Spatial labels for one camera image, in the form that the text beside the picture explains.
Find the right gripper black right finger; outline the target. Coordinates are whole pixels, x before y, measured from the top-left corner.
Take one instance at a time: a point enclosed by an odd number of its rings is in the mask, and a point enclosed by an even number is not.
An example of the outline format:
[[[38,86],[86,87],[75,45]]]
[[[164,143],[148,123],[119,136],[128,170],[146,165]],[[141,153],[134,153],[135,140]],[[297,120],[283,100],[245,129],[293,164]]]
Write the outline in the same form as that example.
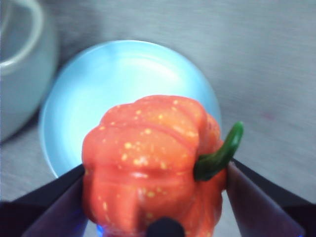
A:
[[[243,237],[314,237],[316,205],[234,159],[228,198]]]

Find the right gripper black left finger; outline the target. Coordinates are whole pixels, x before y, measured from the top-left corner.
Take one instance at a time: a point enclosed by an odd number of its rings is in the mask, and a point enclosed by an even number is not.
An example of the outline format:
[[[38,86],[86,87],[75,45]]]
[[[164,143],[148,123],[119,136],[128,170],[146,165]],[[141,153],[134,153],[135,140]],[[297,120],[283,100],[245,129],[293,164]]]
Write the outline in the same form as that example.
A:
[[[13,201],[0,203],[2,237],[81,237],[88,219],[82,209],[82,165]]]

